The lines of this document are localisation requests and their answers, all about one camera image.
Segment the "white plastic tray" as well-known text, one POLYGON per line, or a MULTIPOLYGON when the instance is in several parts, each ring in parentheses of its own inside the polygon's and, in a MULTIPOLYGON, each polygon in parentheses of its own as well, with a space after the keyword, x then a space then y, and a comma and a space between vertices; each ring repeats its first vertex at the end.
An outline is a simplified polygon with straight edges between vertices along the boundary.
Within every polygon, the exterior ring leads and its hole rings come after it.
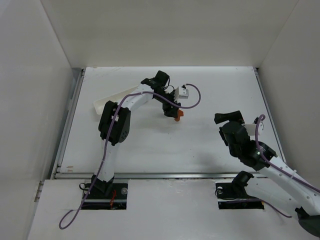
POLYGON ((125 97, 126 95, 128 94, 131 94, 133 91, 135 91, 136 89, 138 88, 138 86, 134 86, 132 88, 128 88, 124 91, 121 91, 121 92, 118 92, 116 94, 113 94, 113 95, 110 95, 110 96, 107 96, 107 97, 104 97, 102 99, 99 99, 99 100, 96 100, 94 103, 93 103, 93 106, 94 106, 94 109, 95 109, 95 112, 98 116, 101 116, 102 113, 103 113, 103 110, 104 110, 104 107, 105 107, 105 104, 108 102, 108 101, 112 101, 112 102, 119 102, 123 97, 125 97))

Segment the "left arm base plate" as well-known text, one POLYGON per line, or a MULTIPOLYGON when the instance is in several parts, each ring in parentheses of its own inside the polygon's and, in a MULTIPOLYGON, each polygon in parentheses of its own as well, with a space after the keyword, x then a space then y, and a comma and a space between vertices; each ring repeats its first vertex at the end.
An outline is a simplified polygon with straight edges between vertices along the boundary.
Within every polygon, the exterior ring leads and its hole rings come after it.
POLYGON ((82 210, 126 210, 128 196, 128 182, 115 182, 110 193, 104 195, 95 187, 92 188, 82 210))

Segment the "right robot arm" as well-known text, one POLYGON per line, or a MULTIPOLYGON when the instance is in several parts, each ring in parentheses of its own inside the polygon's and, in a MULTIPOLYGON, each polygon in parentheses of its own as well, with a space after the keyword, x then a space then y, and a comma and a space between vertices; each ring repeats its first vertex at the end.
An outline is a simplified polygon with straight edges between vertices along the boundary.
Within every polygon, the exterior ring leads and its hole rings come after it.
POLYGON ((241 112, 216 113, 214 122, 223 124, 219 134, 232 157, 265 176, 272 183, 263 183, 246 171, 232 181, 242 199, 252 197, 285 211, 287 218, 297 220, 309 234, 320 236, 320 190, 291 169, 267 144, 259 141, 259 126, 265 115, 258 116, 254 132, 245 124, 241 112))

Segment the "wooden wedge block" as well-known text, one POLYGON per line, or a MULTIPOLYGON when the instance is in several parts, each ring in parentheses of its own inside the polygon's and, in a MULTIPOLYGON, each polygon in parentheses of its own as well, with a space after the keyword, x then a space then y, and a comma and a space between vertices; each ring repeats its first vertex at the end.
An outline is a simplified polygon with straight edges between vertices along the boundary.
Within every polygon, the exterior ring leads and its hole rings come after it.
POLYGON ((184 116, 184 112, 181 110, 181 109, 179 109, 178 111, 177 111, 177 118, 181 118, 181 117, 183 117, 184 116))

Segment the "aluminium front rail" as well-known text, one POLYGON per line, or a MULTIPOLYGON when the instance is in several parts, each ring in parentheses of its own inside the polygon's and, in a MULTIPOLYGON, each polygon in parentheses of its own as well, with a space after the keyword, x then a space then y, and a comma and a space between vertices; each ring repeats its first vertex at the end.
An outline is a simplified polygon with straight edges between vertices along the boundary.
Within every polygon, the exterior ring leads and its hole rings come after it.
MULTIPOLYGON (((92 173, 54 173, 52 180, 91 179, 92 173)), ((233 179, 237 173, 115 173, 115 179, 233 179)))

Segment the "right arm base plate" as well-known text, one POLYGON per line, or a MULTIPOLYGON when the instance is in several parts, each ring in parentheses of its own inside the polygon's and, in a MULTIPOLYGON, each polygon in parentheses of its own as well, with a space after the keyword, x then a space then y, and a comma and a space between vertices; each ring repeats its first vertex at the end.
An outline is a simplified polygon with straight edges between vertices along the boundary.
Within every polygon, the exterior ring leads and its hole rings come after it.
POLYGON ((232 182, 217 182, 215 184, 215 196, 220 210, 264 210, 261 200, 249 196, 243 187, 236 186, 232 182))

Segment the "aluminium table rail right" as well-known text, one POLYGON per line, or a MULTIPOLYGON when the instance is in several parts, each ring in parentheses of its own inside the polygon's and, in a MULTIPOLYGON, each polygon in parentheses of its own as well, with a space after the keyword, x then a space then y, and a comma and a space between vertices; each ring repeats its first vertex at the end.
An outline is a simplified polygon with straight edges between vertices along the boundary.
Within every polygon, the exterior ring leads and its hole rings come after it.
POLYGON ((269 120, 269 122, 271 124, 271 127, 272 127, 273 135, 274 135, 274 137, 276 139, 276 144, 277 144, 277 147, 279 149, 279 154, 280 154, 283 162, 287 163, 286 157, 284 155, 283 148, 282 148, 282 145, 281 145, 281 142, 280 142, 280 138, 279 138, 279 135, 278 135, 275 123, 274 123, 274 119, 272 117, 271 110, 270 110, 270 107, 269 107, 269 104, 268 104, 268 101, 267 101, 267 98, 266 98, 266 94, 264 92, 264 89, 263 89, 263 86, 262 86, 262 82, 260 80, 259 69, 257 67, 253 67, 253 71, 254 71, 254 74, 255 74, 259 89, 260 89, 260 93, 261 93, 262 98, 263 98, 263 102, 264 102, 264 105, 265 105, 265 108, 266 108, 266 111, 267 111, 267 117, 268 117, 268 120, 269 120))

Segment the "aluminium table rail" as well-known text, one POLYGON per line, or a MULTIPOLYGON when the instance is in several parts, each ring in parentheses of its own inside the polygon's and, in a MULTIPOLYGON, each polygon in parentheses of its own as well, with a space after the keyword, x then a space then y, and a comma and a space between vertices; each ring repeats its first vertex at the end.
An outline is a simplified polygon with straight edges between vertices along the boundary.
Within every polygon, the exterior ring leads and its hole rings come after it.
POLYGON ((268 104, 268 101, 267 101, 267 98, 266 98, 266 94, 264 92, 264 89, 263 89, 263 86, 262 86, 262 82, 260 80, 259 69, 257 67, 253 67, 253 71, 254 71, 254 74, 255 74, 259 89, 260 89, 260 93, 261 93, 262 98, 263 98, 263 102, 264 102, 264 105, 265 105, 265 108, 266 108, 266 111, 267 111, 267 117, 268 117, 268 120, 269 120, 269 122, 271 124, 271 127, 272 127, 273 135, 274 135, 274 137, 276 139, 276 144, 277 144, 277 147, 279 149, 279 154, 280 154, 283 162, 287 163, 286 157, 284 155, 283 148, 282 148, 282 145, 281 145, 281 142, 280 142, 280 138, 279 138, 279 135, 278 135, 275 123, 274 123, 274 119, 272 117, 271 110, 270 110, 270 107, 269 107, 269 104, 268 104))
POLYGON ((63 160, 85 71, 85 68, 72 68, 73 78, 71 82, 71 88, 65 105, 65 110, 62 116, 47 179, 51 180, 55 178, 55 174, 57 172, 59 164, 63 160))

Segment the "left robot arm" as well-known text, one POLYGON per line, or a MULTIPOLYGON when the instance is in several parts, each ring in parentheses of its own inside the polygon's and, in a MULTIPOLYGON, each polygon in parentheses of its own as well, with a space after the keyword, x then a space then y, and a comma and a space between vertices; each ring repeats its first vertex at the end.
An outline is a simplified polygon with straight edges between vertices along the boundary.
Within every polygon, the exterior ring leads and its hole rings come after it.
POLYGON ((91 177, 92 188, 105 197, 112 191, 115 175, 115 161, 120 143, 128 137, 131 113, 152 99, 162 103, 166 117, 179 121, 183 111, 175 99, 175 92, 167 93, 165 88, 170 77, 158 71, 155 77, 141 81, 137 89, 117 103, 111 100, 104 105, 98 125, 100 137, 104 141, 103 157, 98 170, 91 177))

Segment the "aluminium table rail left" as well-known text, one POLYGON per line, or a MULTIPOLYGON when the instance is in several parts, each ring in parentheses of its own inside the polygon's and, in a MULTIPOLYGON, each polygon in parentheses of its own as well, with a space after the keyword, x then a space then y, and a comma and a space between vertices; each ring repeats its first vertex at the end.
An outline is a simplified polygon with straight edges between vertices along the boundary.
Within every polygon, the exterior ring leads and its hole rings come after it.
POLYGON ((71 88, 65 105, 65 110, 62 116, 47 179, 51 180, 55 178, 55 174, 57 172, 59 164, 63 160, 85 71, 85 68, 72 68, 73 78, 71 82, 71 88))

